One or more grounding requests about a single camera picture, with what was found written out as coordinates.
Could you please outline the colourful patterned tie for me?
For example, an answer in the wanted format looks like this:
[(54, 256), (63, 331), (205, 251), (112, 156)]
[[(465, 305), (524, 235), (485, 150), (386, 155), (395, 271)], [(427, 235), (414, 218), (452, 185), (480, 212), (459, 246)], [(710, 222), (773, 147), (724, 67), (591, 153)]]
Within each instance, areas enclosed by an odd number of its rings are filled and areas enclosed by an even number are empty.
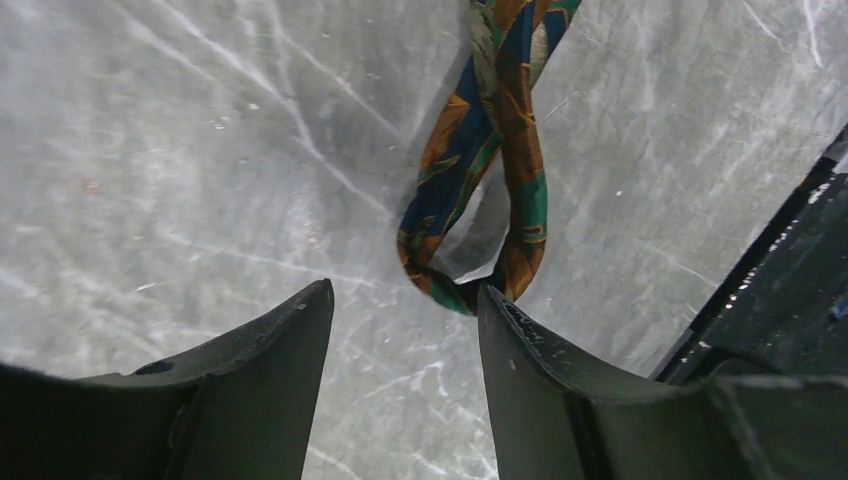
[[(577, 1), (472, 1), (471, 49), (421, 154), (414, 195), (396, 236), (410, 281), (435, 303), (474, 316), (478, 292), (518, 299), (548, 239), (548, 186), (532, 89), (565, 36)], [(503, 164), (507, 231), (492, 272), (457, 282), (433, 266), (493, 161)]]

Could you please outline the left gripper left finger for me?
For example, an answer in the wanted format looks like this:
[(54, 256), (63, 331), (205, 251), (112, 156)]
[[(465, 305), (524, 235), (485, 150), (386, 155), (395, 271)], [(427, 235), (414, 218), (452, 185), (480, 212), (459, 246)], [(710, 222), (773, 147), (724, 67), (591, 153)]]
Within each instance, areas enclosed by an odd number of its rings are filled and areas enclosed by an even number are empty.
[(5, 479), (298, 479), (334, 313), (318, 280), (129, 374), (1, 368)]

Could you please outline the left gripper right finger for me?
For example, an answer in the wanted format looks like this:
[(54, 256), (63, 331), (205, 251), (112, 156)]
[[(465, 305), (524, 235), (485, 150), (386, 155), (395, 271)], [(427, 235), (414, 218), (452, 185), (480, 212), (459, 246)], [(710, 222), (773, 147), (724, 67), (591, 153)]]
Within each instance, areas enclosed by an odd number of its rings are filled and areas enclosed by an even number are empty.
[(479, 344), (503, 479), (843, 479), (847, 380), (731, 360), (669, 385), (614, 366), (499, 290)]

